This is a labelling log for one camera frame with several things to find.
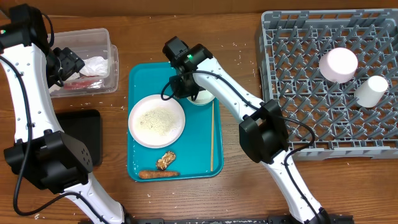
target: plate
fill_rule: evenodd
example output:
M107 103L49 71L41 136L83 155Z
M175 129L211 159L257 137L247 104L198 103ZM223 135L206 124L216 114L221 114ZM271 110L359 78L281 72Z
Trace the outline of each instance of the plate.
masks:
M175 99L164 101L160 95L151 95L134 105L128 126L132 137L140 145L159 149L171 145L181 136L185 113Z

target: wooden stick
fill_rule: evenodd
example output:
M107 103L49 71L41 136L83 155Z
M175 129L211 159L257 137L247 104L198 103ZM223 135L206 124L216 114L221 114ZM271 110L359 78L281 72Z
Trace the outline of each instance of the wooden stick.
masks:
M210 171L213 171L213 163L214 163L214 100L213 100L213 106L211 107L211 162L210 162Z

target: gray dish rack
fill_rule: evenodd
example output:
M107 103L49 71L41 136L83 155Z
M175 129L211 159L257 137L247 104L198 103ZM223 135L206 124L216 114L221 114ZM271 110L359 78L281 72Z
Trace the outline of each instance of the gray dish rack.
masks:
M296 160L332 157L398 158L398 10L267 11L256 32L256 56L264 101L279 102L284 116L313 127L313 147ZM330 83L318 62L335 47L358 58L355 77ZM389 89L374 108L358 108L353 93L372 75ZM286 123L291 148L310 133Z

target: transparent container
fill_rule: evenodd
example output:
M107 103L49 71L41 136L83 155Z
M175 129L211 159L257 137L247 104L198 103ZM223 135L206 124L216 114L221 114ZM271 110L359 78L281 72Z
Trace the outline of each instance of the transparent container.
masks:
M119 56L118 48L111 44L109 32L104 29L76 30L56 33L53 49L59 47L70 48L81 59L85 60L95 56L108 59L108 72L105 75L94 77L78 74L77 79L64 81L64 87L56 85L50 88L50 96L66 97L112 93L118 89L119 81Z

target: blue tray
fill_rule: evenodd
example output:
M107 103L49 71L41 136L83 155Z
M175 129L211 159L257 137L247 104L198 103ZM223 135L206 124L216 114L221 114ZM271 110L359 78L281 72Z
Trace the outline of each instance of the blue tray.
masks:
M129 114L133 106L144 97L160 94L169 77L176 74L169 63L145 63L135 66L129 76ZM168 87L165 94L171 95ZM177 100L185 112L185 128L182 135L171 145L161 149L141 146L127 135L127 171L131 178L139 182L160 180L191 179L214 177L224 166L223 141L221 137L220 106L214 103L214 170L210 171L211 156L211 103L195 106L187 99ZM176 160L167 170L178 171L178 177L141 179L140 170L156 170L155 163L166 151L172 151Z

